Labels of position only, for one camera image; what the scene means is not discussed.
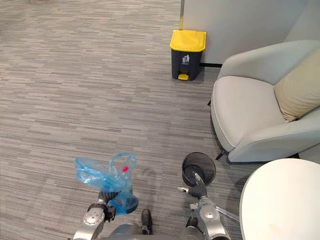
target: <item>table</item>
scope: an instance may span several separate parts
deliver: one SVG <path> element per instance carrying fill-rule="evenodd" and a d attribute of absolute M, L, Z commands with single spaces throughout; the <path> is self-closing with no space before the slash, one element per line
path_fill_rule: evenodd
<path fill-rule="evenodd" d="M 243 240 L 320 240 L 320 164 L 286 158 L 258 168 L 240 200 Z"/>

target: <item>plastic bag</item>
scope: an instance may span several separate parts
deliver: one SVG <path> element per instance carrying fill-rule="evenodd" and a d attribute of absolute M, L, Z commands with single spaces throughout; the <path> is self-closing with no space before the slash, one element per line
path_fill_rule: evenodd
<path fill-rule="evenodd" d="M 87 157 L 76 157 L 74 161 L 76 178 L 105 193 L 119 193 L 109 204 L 116 207 L 116 214 L 129 214 L 138 206 L 133 195 L 131 172 L 137 158 L 121 152 L 111 158 L 109 168 L 102 162 Z"/>

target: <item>trash can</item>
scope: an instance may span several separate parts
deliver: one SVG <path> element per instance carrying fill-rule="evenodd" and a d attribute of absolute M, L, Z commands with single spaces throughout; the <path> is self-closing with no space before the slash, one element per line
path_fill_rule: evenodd
<path fill-rule="evenodd" d="M 206 48 L 206 34 L 204 31 L 173 30 L 170 42 L 172 78 L 196 79 L 202 52 Z"/>

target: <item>chair cushion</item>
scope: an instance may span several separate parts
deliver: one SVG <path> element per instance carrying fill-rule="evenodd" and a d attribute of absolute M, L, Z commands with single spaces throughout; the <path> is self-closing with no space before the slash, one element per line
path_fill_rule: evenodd
<path fill-rule="evenodd" d="M 228 152 L 244 136 L 286 123 L 274 94 L 274 86 L 239 76 L 224 76 L 214 83 L 211 115 L 219 141 Z"/>
<path fill-rule="evenodd" d="M 282 78 L 274 93 L 288 122 L 320 106 L 320 48 Z"/>

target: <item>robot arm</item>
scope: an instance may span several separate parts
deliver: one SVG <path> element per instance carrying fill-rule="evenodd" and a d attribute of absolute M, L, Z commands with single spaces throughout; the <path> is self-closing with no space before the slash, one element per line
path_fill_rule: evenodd
<path fill-rule="evenodd" d="M 187 188 L 179 187 L 178 189 L 192 197 L 198 198 L 199 203 L 190 205 L 192 210 L 198 209 L 200 218 L 204 224 L 204 235 L 206 239 L 230 240 L 230 237 L 220 221 L 220 214 L 217 211 L 216 204 L 208 197 L 207 188 L 201 177 L 194 172 L 196 186 Z"/>
<path fill-rule="evenodd" d="M 117 196 L 117 192 L 99 192 L 96 203 L 88 208 L 82 219 L 82 224 L 73 236 L 73 240 L 93 240 L 98 237 L 104 228 L 106 220 L 113 221 L 116 208 L 107 206 L 109 200 Z"/>

